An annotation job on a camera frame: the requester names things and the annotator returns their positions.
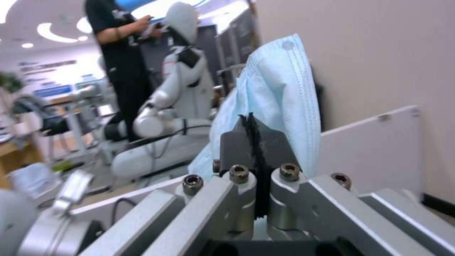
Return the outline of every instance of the surgical mask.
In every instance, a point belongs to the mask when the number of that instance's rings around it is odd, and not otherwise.
[[[317,172],[320,119],[313,76],[298,35],[263,45],[248,59],[233,90],[210,130],[210,143],[188,169],[205,180],[212,177],[212,161],[220,159],[220,137],[231,131],[238,115],[254,117],[286,134],[303,173]]]

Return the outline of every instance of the humanoid robot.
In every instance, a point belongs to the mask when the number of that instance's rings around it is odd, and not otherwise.
[[[135,132],[145,138],[118,154],[112,172],[137,178],[192,160],[208,143],[213,80],[204,52],[194,47],[197,12],[191,5],[171,6],[164,28],[173,40],[164,59],[162,85],[139,111]]]

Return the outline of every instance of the screw head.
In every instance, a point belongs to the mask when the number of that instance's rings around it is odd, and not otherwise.
[[[248,181],[249,172],[248,167],[235,164],[229,169],[229,179],[236,184],[245,183]]]
[[[346,174],[332,173],[331,177],[345,189],[351,190],[351,185],[352,185],[351,178],[349,178],[349,176],[347,176]]]
[[[219,174],[221,168],[221,161],[219,159],[214,159],[212,163],[212,171],[214,174]]]
[[[285,163],[280,166],[280,177],[285,181],[296,181],[298,180],[298,174],[300,173],[300,167],[296,164]]]
[[[190,174],[183,179],[182,186],[186,195],[195,195],[204,186],[204,180],[199,175]]]

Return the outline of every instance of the curved ceiling light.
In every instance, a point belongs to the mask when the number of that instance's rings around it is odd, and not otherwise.
[[[136,10],[132,11],[131,14],[136,19],[140,19],[146,15],[151,15],[153,16],[153,20],[159,20],[166,16],[169,7],[171,7],[171,5],[175,4],[176,2],[184,2],[194,7],[199,7],[208,1],[209,0],[155,0],[151,3],[137,8]]]
[[[235,18],[235,17],[239,16],[246,9],[248,9],[248,5],[247,5],[247,3],[245,3],[245,1],[235,1],[231,4],[228,4],[227,6],[221,7],[220,9],[203,14],[203,15],[199,16],[199,19],[202,20],[202,19],[220,16],[220,15],[229,15],[229,16],[234,16],[234,18]]]
[[[76,24],[77,29],[84,33],[91,33],[93,30],[91,29],[90,24],[88,23],[87,17],[82,17]]]
[[[0,1],[0,24],[6,22],[6,15],[10,11],[11,7],[17,0],[1,0]]]
[[[52,41],[61,42],[61,43],[77,42],[77,39],[57,36],[56,34],[52,33],[51,26],[52,26],[52,23],[42,23],[42,24],[38,25],[38,28],[36,30],[38,31],[38,34],[40,34],[42,37],[52,40]]]

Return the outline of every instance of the white panel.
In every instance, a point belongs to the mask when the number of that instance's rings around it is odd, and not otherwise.
[[[359,193],[381,188],[423,193],[422,138],[416,106],[327,131],[318,175],[347,174]]]

